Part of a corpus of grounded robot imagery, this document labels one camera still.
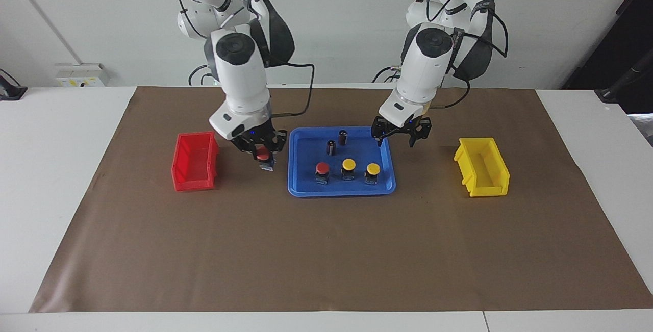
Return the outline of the blue plastic tray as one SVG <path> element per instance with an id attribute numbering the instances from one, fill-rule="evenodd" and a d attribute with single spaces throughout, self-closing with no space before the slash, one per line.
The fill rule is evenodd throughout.
<path id="1" fill-rule="evenodd" d="M 338 145 L 340 130 L 348 132 L 345 146 Z M 335 156 L 327 155 L 329 140 L 336 142 Z M 368 126 L 299 127 L 290 133 L 288 144 L 287 187 L 295 197 L 380 196 L 396 190 L 389 142 L 383 141 L 382 146 L 378 147 Z M 357 164 L 353 181 L 341 179 L 341 162 L 347 158 Z M 326 162 L 330 167 L 327 185 L 315 181 L 315 167 L 319 162 Z M 376 185 L 365 183 L 368 163 L 378 163 L 382 168 Z"/>

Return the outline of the red plastic storage bin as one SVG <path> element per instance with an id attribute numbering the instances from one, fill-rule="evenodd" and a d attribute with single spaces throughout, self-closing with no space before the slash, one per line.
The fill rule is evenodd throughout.
<path id="1" fill-rule="evenodd" d="M 171 165 L 175 190 L 190 192 L 214 188 L 218 155 L 214 132 L 179 134 Z"/>

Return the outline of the yellow plastic storage bin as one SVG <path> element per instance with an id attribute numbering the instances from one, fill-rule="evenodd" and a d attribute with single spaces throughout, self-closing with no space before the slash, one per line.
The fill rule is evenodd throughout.
<path id="1" fill-rule="evenodd" d="M 469 197 L 508 194 L 510 174 L 494 138 L 460 138 L 454 161 Z"/>

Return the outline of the brown paper table mat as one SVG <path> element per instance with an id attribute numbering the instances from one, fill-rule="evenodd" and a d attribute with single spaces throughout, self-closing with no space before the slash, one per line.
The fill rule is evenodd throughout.
<path id="1" fill-rule="evenodd" d="M 394 193 L 296 198 L 219 140 L 217 186 L 175 192 L 178 134 L 217 88 L 139 87 L 32 305 L 66 311 L 512 311 L 653 307 L 533 90 L 477 89 L 389 139 Z M 494 138 L 508 194 L 469 197 L 460 138 Z"/>

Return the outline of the white power strip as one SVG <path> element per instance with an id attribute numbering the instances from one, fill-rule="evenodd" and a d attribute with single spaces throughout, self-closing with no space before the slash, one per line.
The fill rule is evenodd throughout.
<path id="1" fill-rule="evenodd" d="M 110 77 L 101 63 L 56 63 L 55 79 L 63 88 L 106 87 Z"/>

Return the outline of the black tripod leg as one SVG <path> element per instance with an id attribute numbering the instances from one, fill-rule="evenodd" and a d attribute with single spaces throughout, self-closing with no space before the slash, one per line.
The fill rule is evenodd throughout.
<path id="1" fill-rule="evenodd" d="M 594 89 L 593 92 L 604 104 L 617 104 L 618 94 L 632 84 L 637 83 L 653 71 L 653 62 L 639 63 L 630 67 L 607 88 Z"/>

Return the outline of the grey metal object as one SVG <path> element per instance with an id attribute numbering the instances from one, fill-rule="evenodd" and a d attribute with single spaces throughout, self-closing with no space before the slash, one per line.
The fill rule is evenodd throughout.
<path id="1" fill-rule="evenodd" d="M 653 147 L 653 113 L 628 114 L 627 116 Z"/>

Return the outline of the black stand base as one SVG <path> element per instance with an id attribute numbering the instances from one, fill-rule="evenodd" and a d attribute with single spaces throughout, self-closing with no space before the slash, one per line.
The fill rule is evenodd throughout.
<path id="1" fill-rule="evenodd" d="M 0 68 L 0 100 L 20 100 L 28 91 L 9 72 Z"/>

